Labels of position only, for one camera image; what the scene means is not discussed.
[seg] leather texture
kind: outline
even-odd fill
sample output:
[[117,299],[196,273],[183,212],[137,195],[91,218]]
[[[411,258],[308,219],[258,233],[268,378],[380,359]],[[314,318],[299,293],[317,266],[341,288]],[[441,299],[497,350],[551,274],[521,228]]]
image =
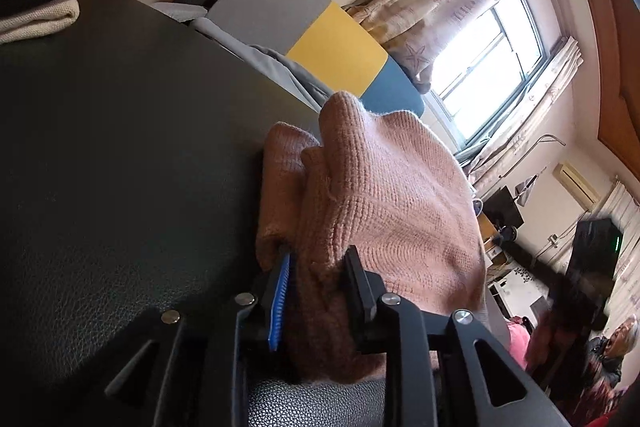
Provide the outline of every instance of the leather texture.
[[[64,32],[0,46],[2,401],[21,426],[58,425],[136,317],[206,318],[249,289],[264,136],[318,133],[209,39],[134,0],[78,1]],[[251,382],[252,426],[382,421],[381,382]]]

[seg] gray hair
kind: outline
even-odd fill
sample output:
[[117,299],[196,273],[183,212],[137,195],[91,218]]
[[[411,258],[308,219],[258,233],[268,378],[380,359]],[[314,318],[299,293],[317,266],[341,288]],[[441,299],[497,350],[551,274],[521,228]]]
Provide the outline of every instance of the gray hair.
[[629,315],[625,322],[631,322],[629,332],[626,334],[626,352],[629,353],[638,344],[640,328],[638,327],[638,317],[635,314]]

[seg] metal bolt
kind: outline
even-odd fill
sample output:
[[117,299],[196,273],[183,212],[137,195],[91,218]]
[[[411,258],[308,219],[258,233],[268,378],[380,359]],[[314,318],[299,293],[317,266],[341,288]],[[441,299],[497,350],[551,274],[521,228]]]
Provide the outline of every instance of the metal bolt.
[[160,317],[165,324],[175,324],[180,320],[180,314],[176,310],[167,310]]
[[473,314],[469,310],[458,310],[453,314],[453,318],[460,324],[469,324],[474,319]]
[[249,292],[239,293],[236,295],[236,303],[241,306],[248,306],[255,302],[255,297]]
[[398,306],[400,303],[400,296],[395,293],[385,293],[380,298],[387,306]]

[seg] window frame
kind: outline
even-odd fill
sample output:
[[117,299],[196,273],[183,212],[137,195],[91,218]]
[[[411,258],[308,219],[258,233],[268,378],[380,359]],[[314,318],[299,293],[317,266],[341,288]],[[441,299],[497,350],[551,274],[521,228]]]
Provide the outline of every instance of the window frame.
[[[492,126],[494,126],[495,123],[498,120],[500,120],[501,117],[503,117],[503,115],[505,114],[505,111],[507,111],[511,106],[514,107],[516,105],[514,102],[519,102],[518,99],[519,98],[521,99],[524,95],[526,95],[526,93],[533,86],[533,84],[535,84],[536,80],[538,79],[542,71],[545,70],[546,66],[549,64],[551,58],[554,55],[553,53],[554,50],[552,50],[552,52],[548,52],[543,44],[542,38],[540,36],[540,30],[538,28],[538,25],[536,24],[535,18],[533,17],[533,13],[530,10],[529,3],[527,2],[527,0],[520,0],[520,1],[524,6],[525,12],[529,19],[529,23],[531,24],[531,28],[533,29],[533,33],[535,35],[536,42],[538,44],[538,49],[540,51],[540,58],[536,61],[534,67],[528,74],[524,72],[522,68],[522,64],[520,64],[520,76],[522,78],[520,83],[513,89],[513,91],[504,100],[504,102],[500,105],[500,107],[496,111],[494,111],[491,117],[489,117],[484,122],[484,124],[482,124],[478,128],[478,130],[474,134],[472,134],[468,139],[466,139],[462,135],[462,133],[460,133],[459,129],[457,128],[453,120],[452,115],[447,110],[446,106],[444,105],[444,101],[439,97],[439,95],[430,91],[427,94],[425,94],[423,97],[425,103],[436,115],[438,121],[441,124],[443,124],[444,129],[446,130],[447,134],[449,134],[450,138],[453,140],[453,143],[457,147],[458,151],[463,150],[467,147],[473,146],[480,140],[484,139],[486,134],[491,130]],[[495,46],[497,46],[499,42],[502,41],[502,39],[507,39],[509,46],[511,47],[511,49],[513,49],[513,45],[511,44],[509,36],[507,35],[507,32],[505,31],[504,26],[502,25],[500,17],[498,16],[495,10],[495,6],[492,6],[491,8],[489,8],[489,10],[492,12],[492,15],[494,16],[495,21],[500,27],[500,36],[496,37],[481,52],[482,58],[480,58],[479,60],[476,60],[475,63],[473,63],[473,65],[471,65],[469,68],[466,69],[466,71],[464,71],[455,80],[453,80],[450,86],[457,86],[460,83],[462,83],[464,79],[467,76],[469,76],[469,74],[471,74],[471,72],[475,68],[477,68],[479,64],[482,63],[482,60],[484,60],[484,58],[492,51],[492,49],[495,48]]]

